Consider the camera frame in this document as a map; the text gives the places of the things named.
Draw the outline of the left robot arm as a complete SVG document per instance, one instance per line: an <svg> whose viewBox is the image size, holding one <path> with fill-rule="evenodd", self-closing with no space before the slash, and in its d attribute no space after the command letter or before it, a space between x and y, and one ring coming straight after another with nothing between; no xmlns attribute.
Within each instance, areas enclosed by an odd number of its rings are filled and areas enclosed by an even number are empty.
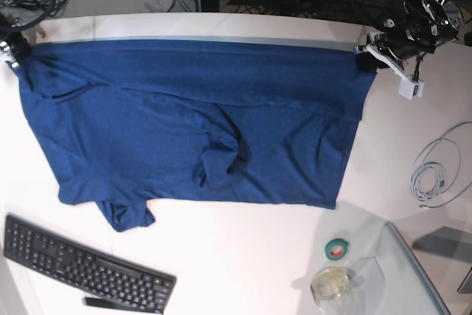
<svg viewBox="0 0 472 315"><path fill-rule="evenodd" d="M448 0L393 0L387 17L375 17L361 0L350 0L354 13L376 28L378 34L367 39L379 52L404 68L410 58L416 70L427 54L457 38L462 16Z"/></svg>

